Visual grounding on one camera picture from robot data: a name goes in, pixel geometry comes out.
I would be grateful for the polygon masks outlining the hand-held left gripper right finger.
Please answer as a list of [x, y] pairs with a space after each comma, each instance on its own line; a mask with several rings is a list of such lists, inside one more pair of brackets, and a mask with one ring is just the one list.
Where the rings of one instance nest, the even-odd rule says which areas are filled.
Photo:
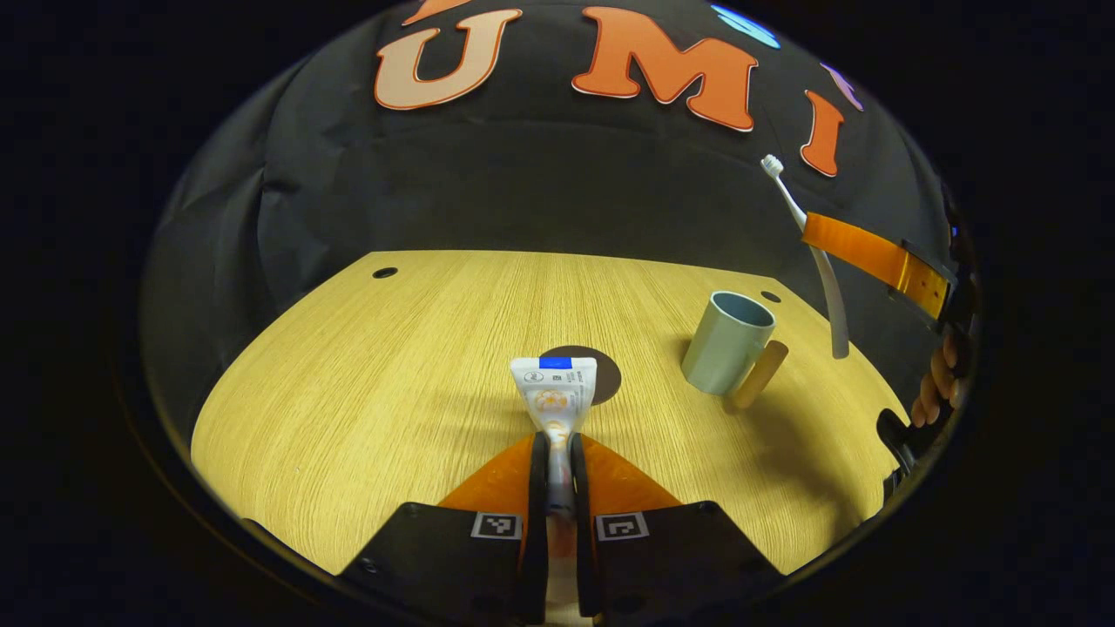
[[570, 459], [578, 602], [597, 626], [733, 626], [784, 583], [720, 504], [680, 502], [581, 434]]

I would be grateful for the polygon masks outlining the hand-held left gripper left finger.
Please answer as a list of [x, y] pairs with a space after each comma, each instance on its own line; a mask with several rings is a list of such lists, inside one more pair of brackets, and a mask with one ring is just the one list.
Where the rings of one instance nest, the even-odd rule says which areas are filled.
[[544, 623], [549, 451], [530, 434], [442, 502], [403, 503], [340, 583], [429, 626]]

